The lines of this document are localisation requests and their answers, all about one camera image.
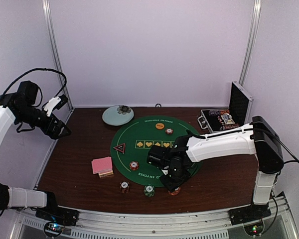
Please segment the green poker chip stack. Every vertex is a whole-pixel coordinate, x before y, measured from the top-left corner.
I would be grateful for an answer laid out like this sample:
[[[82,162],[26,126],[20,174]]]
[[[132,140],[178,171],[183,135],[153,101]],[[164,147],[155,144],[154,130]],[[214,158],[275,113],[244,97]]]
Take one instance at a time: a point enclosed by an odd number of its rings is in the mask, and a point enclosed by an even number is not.
[[[155,187],[153,185],[144,186],[144,195],[146,197],[153,197],[155,195]]]

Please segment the red chips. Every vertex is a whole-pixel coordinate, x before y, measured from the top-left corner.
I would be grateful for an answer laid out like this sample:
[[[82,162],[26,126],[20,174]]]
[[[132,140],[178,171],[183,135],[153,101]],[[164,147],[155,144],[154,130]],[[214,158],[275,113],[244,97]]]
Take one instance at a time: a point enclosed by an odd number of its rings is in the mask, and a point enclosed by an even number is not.
[[[130,169],[131,169],[132,171],[136,171],[136,170],[139,169],[139,163],[138,163],[137,161],[132,161],[132,162],[129,164],[129,166],[130,166]]]

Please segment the small red chip stack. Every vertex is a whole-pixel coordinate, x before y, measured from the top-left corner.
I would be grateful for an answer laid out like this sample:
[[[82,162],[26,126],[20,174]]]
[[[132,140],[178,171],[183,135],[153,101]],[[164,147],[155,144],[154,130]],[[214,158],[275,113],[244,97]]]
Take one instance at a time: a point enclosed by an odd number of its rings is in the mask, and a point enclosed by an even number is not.
[[[165,133],[166,133],[166,134],[173,134],[173,129],[172,129],[172,128],[167,128],[167,129],[165,130]]]

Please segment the black triangular dealer button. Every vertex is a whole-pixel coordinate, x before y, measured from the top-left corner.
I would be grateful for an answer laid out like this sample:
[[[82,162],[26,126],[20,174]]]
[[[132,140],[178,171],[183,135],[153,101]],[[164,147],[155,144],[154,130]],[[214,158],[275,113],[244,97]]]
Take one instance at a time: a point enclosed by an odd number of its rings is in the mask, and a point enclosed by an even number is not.
[[[116,145],[116,146],[113,147],[113,149],[117,152],[120,152],[120,153],[124,154],[125,150],[126,150],[126,144],[122,143],[122,144]]]

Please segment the orange big blind button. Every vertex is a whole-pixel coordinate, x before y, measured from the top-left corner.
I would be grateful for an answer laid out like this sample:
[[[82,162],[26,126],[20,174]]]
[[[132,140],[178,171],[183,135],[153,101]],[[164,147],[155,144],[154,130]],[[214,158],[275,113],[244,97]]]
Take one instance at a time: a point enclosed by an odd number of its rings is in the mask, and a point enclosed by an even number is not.
[[[155,125],[155,128],[156,128],[156,129],[159,129],[159,130],[162,130],[162,129],[165,128],[165,125],[164,125],[163,123],[157,123],[157,124]]]

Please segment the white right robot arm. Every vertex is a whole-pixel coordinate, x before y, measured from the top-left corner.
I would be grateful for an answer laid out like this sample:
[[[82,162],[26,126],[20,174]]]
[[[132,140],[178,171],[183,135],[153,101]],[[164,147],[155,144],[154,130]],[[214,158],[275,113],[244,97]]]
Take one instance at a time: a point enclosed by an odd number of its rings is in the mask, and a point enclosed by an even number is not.
[[[195,163],[231,155],[253,155],[258,161],[258,172],[253,191],[253,203],[246,208],[249,219],[257,219],[268,203],[277,174],[284,166],[280,138],[261,117],[239,128],[196,135],[188,132],[174,141],[174,146],[164,151],[162,169],[167,173],[160,181],[173,191],[191,176],[188,168]]]

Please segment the red poker chip stack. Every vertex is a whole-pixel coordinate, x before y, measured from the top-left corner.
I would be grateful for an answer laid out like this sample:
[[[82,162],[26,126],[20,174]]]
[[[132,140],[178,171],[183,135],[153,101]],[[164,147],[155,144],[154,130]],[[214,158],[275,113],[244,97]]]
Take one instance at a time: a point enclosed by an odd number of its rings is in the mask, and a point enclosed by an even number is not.
[[[177,187],[175,188],[174,190],[172,191],[169,191],[168,193],[171,195],[171,196],[176,196],[179,192],[180,192],[181,188],[180,187]]]

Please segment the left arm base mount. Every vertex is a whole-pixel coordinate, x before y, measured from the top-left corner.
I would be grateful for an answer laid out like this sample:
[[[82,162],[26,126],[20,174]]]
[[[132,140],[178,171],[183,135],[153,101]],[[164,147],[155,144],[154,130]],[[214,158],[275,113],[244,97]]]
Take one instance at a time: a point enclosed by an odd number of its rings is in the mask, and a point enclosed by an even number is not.
[[[62,226],[76,226],[79,212],[58,206],[54,193],[45,192],[45,194],[47,195],[47,205],[43,208],[37,208],[35,216]]]

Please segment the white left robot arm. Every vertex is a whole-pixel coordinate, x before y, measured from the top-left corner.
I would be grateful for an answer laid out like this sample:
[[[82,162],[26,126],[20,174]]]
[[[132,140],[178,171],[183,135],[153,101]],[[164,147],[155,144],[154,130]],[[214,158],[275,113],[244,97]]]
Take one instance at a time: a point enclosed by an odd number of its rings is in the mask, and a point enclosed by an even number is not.
[[[17,132],[22,132],[21,127],[26,123],[30,126],[29,130],[39,128],[53,140],[71,134],[66,124],[53,114],[54,110],[62,108],[68,102],[66,95],[58,94],[51,98],[40,110],[34,106],[40,91],[40,87],[34,82],[23,81],[15,93],[0,95],[0,146],[13,124],[17,126]],[[57,221],[62,216],[62,211],[51,200],[51,193],[0,183],[0,211],[7,208],[42,208],[45,216],[51,221]]]

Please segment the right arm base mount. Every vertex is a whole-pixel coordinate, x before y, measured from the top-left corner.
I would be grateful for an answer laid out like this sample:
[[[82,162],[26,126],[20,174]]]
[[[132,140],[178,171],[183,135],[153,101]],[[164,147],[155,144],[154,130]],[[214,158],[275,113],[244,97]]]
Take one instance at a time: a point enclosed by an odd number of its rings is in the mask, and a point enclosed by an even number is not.
[[[228,211],[231,225],[245,224],[270,216],[269,204],[255,205],[231,209]]]

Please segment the red-backed playing card deck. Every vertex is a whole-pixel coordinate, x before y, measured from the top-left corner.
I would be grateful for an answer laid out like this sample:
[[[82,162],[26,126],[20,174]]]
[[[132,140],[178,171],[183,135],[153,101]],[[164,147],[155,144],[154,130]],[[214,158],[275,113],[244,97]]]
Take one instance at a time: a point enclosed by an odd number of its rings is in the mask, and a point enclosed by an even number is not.
[[[91,161],[93,174],[104,174],[113,171],[112,158],[103,157]]]

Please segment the brown poker chip stack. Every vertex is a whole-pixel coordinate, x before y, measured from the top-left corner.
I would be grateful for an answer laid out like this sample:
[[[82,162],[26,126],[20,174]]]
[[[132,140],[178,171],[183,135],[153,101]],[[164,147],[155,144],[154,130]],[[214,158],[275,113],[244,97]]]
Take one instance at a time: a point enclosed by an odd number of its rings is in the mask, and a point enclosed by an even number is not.
[[[124,193],[128,193],[129,190],[130,190],[129,182],[128,181],[122,181],[120,183],[120,192],[124,194]]]

